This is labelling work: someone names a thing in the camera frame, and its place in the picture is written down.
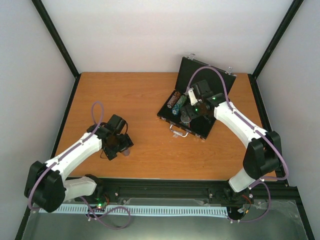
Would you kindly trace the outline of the clear round dealer button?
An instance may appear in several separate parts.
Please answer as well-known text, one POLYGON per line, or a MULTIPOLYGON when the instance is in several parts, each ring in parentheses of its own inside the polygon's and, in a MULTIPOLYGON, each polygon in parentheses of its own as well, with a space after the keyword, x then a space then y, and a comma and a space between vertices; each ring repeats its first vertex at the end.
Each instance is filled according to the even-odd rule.
POLYGON ((181 113, 180 120, 183 124, 189 124, 191 122, 190 116, 185 112, 181 113))

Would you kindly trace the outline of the green tall chip stack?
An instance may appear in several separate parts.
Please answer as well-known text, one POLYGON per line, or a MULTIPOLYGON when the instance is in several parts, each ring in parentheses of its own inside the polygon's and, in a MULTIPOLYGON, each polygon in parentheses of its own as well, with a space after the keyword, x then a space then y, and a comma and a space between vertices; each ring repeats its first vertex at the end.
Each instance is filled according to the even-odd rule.
POLYGON ((182 95, 179 100, 176 102, 175 107, 180 109, 186 102, 187 100, 187 96, 186 95, 182 95))

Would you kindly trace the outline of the brown tall chip stack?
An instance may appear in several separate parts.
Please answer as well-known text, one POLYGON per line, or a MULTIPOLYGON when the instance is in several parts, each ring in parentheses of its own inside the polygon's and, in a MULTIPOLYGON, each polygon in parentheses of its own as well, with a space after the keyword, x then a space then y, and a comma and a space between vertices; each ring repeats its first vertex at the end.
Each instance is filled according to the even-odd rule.
POLYGON ((176 96, 176 95, 173 95, 170 99, 169 99, 169 101, 167 102, 167 107, 169 108, 169 109, 171 109, 175 104, 176 104, 176 102, 179 100, 179 96, 176 96))

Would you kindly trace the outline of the brown short stack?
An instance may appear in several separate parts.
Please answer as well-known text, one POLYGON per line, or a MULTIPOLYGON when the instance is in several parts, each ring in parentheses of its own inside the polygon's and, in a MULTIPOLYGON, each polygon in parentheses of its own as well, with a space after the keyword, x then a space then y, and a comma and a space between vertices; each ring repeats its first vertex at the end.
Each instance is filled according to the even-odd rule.
POLYGON ((180 92, 178 92, 178 91, 176 91, 173 95, 179 99, 179 98, 180 98, 180 96, 181 96, 181 93, 180 93, 180 92))

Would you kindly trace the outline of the blue short stack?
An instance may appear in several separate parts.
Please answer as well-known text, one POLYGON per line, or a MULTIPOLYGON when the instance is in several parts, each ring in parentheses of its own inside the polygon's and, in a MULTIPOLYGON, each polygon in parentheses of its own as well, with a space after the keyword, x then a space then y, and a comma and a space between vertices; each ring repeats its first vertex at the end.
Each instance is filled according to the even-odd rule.
POLYGON ((177 116, 177 115, 179 114, 180 108, 181 108, 180 105, 175 105, 175 106, 173 106, 173 107, 172 107, 172 110, 171 110, 172 114, 173 114, 174 116, 177 116))

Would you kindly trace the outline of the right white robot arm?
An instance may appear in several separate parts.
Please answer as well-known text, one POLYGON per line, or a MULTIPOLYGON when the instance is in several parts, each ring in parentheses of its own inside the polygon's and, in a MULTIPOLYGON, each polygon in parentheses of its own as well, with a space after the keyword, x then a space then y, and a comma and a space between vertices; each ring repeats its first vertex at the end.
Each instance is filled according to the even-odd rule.
POLYGON ((228 181, 233 192, 239 193, 252 187, 264 176, 283 165, 281 140, 276 132, 268 132, 250 121, 230 101, 226 91, 213 93, 206 80, 201 80, 186 89, 191 108, 182 117, 193 120, 212 115, 227 126, 246 148, 242 169, 228 181))

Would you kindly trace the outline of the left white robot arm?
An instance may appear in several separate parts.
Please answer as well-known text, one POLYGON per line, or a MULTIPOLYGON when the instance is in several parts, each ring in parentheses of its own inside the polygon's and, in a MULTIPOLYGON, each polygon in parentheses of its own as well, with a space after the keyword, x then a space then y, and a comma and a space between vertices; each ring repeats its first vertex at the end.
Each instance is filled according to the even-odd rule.
POLYGON ((101 202, 104 196, 102 180, 92 174, 69 180, 68 176, 91 155, 101 151, 106 159, 113 160, 118 153, 130 154, 134 145, 127 132, 128 123, 114 114, 108 122, 90 126, 86 133, 71 147, 44 163, 34 162, 28 172, 24 195, 28 207, 43 209, 48 213, 57 210, 68 200, 88 196, 101 202))

